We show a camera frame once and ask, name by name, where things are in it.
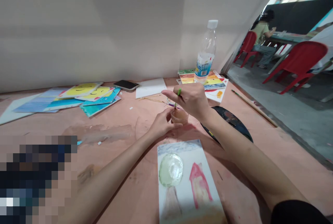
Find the bottle cap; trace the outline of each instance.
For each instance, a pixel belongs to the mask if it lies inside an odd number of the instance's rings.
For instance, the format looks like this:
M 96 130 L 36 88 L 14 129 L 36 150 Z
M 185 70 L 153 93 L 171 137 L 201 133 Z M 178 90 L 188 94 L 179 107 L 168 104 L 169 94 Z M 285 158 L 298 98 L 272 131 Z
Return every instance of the bottle cap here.
M 209 20 L 208 21 L 208 24 L 207 24 L 207 28 L 209 28 L 209 29 L 215 29 L 215 28 L 217 28 L 217 24 L 218 24 L 218 20 Z

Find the painted card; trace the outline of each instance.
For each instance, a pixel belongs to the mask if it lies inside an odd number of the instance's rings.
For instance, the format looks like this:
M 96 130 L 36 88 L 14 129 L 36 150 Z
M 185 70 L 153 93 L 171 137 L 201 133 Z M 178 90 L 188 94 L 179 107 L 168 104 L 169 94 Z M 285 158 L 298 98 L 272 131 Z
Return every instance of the painted card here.
M 225 84 L 225 86 L 222 89 L 216 89 L 216 90 L 211 90 L 211 91 L 205 91 L 206 97 L 214 100 L 216 102 L 222 102 L 223 96 L 225 94 L 225 90 L 227 88 L 227 84 L 228 84 L 228 79 L 226 78 L 222 78 L 223 79 L 223 83 Z
M 227 223 L 200 140 L 160 145 L 160 223 Z
M 105 108 L 113 105 L 114 103 L 118 102 L 121 98 L 116 96 L 116 98 L 113 100 L 112 103 L 108 103 L 108 104 L 98 104 L 98 105 L 89 105 L 89 106 L 83 106 L 81 105 L 80 108 L 83 110 L 84 113 L 86 113 L 86 115 L 88 117 L 91 117 L 97 113 L 99 113 L 100 111 L 104 110 Z
M 179 74 L 179 76 L 182 84 L 194 83 L 194 72 L 187 74 Z M 204 83 L 205 91 L 225 87 L 223 80 L 224 78 L 222 78 L 219 73 L 217 73 L 215 70 L 210 70 L 207 80 Z
M 26 116 L 35 114 L 34 112 L 14 112 L 13 110 L 20 107 L 21 105 L 29 102 L 30 100 L 38 97 L 39 95 L 41 95 L 41 94 L 36 94 L 36 95 L 32 95 L 29 97 L 24 97 L 24 98 L 20 98 L 20 99 L 12 101 L 12 103 L 7 107 L 7 109 L 5 109 L 5 111 L 0 116 L 0 125 L 14 121 L 14 120 L 22 118 L 22 117 L 26 117 Z
M 74 99 L 74 98 L 56 98 L 52 103 L 50 103 L 44 111 L 50 110 L 60 110 L 60 109 L 68 109 L 72 107 L 77 107 L 82 104 L 84 101 Z
M 111 91 L 109 93 L 107 93 L 104 97 L 101 97 L 100 99 L 98 99 L 95 102 L 84 101 L 84 103 L 82 104 L 82 106 L 112 103 L 112 101 L 118 95 L 118 93 L 120 92 L 120 90 L 121 90 L 121 88 L 111 87 Z
M 42 93 L 40 96 L 14 109 L 14 112 L 45 112 L 44 109 L 53 102 L 59 94 L 67 88 L 52 88 Z M 47 111 L 47 113 L 58 112 L 58 110 Z
M 195 73 L 195 69 L 186 69 L 178 71 L 178 74 L 190 74 L 190 73 Z
M 96 90 L 94 90 L 92 93 L 90 93 L 88 96 L 75 97 L 75 99 L 96 102 L 98 99 L 105 96 L 110 91 L 112 91 L 112 89 L 110 87 L 100 86 Z
M 78 84 L 61 93 L 58 98 L 74 98 L 79 96 L 87 96 L 92 93 L 97 87 L 101 86 L 103 82 Z

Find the plastic cup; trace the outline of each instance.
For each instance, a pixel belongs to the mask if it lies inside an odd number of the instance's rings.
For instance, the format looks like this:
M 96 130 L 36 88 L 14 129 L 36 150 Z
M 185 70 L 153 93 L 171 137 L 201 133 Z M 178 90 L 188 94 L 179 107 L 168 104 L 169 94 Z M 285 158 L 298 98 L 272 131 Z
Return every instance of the plastic cup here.
M 181 123 L 183 125 L 188 124 L 188 114 L 181 109 L 175 109 L 171 111 L 171 120 L 173 123 Z

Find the chair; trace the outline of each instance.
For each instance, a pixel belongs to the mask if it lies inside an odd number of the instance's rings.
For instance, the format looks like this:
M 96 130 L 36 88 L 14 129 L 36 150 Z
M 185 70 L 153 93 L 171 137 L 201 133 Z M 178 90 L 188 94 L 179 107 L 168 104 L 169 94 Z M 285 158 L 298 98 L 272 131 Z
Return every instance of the chair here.
M 291 82 L 281 93 L 289 91 L 296 83 L 300 82 L 295 88 L 295 92 L 298 91 L 305 83 L 314 76 L 313 73 L 307 73 L 319 60 L 321 60 L 327 53 L 327 46 L 314 42 L 304 41 L 301 42 L 291 50 L 290 54 L 281 64 L 263 81 L 263 84 L 270 80 L 280 70 L 283 72 L 277 77 L 275 82 L 280 82 L 289 73 L 294 73 L 297 78 Z
M 254 46 L 254 43 L 256 42 L 256 39 L 257 39 L 257 34 L 255 32 L 249 31 L 247 33 L 247 35 L 246 35 L 246 37 L 244 39 L 243 45 L 240 48 L 239 54 L 235 57 L 235 60 L 233 61 L 235 63 L 237 61 L 237 59 L 240 57 L 240 55 L 243 52 L 246 52 L 247 55 L 244 58 L 243 64 L 241 65 L 241 68 L 243 68 L 243 66 L 246 64 L 246 62 L 249 60 L 249 58 L 252 55 L 256 55 L 257 56 L 257 54 L 259 53 L 259 52 L 256 52 L 256 51 L 251 51 L 252 48 L 253 48 L 253 46 Z

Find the wall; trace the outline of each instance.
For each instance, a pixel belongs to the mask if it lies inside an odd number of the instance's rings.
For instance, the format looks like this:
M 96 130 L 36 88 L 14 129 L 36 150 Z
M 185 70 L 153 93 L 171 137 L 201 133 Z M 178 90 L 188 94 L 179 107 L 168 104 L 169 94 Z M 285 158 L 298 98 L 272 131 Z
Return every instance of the wall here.
M 222 68 L 268 0 L 0 0 L 0 92 L 177 76 L 219 19 Z

